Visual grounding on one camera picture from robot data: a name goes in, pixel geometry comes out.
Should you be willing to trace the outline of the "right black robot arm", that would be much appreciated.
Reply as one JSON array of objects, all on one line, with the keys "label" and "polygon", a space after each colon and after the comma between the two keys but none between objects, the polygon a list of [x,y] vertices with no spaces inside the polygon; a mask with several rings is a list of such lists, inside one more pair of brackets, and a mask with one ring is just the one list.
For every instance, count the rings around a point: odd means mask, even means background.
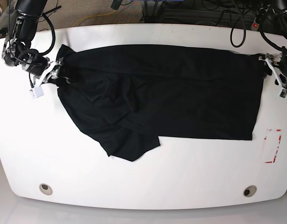
[{"label": "right black robot arm", "polygon": [[[8,34],[4,42],[2,59],[11,67],[21,65],[22,69],[29,73],[31,88],[42,83],[61,86],[78,81],[78,78],[64,65],[62,57],[51,62],[46,56],[53,50],[56,42],[54,26],[44,12],[46,3],[45,0],[19,0],[14,7],[13,18],[8,17]],[[31,48],[40,17],[48,23],[52,34],[51,45],[44,52]]]}]

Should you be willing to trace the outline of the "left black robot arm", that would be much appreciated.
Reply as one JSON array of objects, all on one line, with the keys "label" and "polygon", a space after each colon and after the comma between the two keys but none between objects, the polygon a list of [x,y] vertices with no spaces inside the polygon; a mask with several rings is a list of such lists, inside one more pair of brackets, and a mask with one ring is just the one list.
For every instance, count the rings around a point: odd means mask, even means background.
[{"label": "left black robot arm", "polygon": [[265,61],[268,68],[274,74],[277,84],[281,87],[280,96],[284,98],[287,94],[287,48],[278,46],[272,42],[264,33],[264,22],[269,18],[283,37],[287,39],[287,0],[265,0],[258,11],[255,22],[264,41],[272,48],[279,51],[278,55],[266,54],[259,60]]}]

